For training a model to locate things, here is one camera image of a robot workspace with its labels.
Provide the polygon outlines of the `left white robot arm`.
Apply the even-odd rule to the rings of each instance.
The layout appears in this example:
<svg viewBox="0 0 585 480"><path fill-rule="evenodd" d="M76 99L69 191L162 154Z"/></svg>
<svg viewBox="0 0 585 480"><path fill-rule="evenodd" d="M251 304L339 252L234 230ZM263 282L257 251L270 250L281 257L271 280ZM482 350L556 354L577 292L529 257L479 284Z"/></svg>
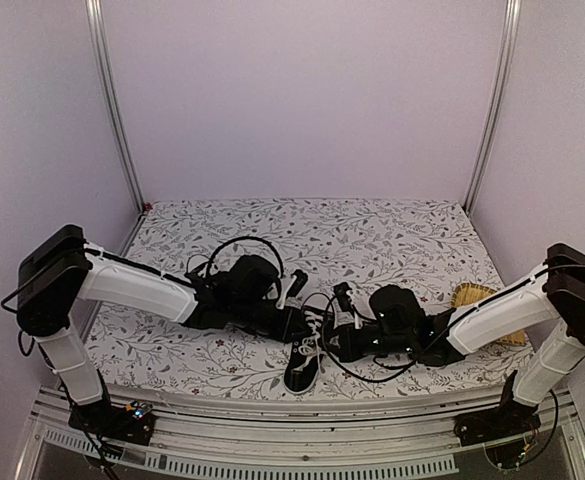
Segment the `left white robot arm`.
<svg viewBox="0 0 585 480"><path fill-rule="evenodd" d="M69 224L21 262L18 286L1 306L42 350L83 419L110 434L121 415L106 401L104 381L71 324L76 300L118 304L198 330L232 325L282 343L309 334L301 310L287 303L305 286L305 273L285 275L282 259L258 255L240 256L227 271L214 272L213 264L177 277L114 255Z"/></svg>

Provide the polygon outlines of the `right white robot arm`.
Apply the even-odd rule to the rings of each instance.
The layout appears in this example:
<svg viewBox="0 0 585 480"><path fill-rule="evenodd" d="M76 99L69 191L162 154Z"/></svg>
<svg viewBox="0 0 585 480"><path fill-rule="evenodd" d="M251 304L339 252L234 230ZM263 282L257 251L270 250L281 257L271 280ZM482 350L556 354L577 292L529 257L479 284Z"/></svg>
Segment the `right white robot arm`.
<svg viewBox="0 0 585 480"><path fill-rule="evenodd" d="M436 315L415 294L396 285L369 299L374 322L325 329L322 343L339 363L366 356L405 354L411 365L457 363L511 333L552 321L551 334L530 362L516 372L507 400L489 415L489 427L509 436L524 424L528 409L585 358L585 255L562 243L548 248L544 262L527 276L489 297Z"/></svg>

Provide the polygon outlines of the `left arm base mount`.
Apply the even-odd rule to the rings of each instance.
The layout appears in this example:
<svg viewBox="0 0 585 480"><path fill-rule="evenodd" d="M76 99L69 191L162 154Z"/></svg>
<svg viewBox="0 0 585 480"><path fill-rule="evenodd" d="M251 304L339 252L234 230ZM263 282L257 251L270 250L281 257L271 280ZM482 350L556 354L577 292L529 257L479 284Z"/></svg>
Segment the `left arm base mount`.
<svg viewBox="0 0 585 480"><path fill-rule="evenodd" d="M78 405L70 399L70 404L70 427L98 438L142 446L150 444L157 417L147 405L136 402L125 407L116 406L107 391L95 402Z"/></svg>

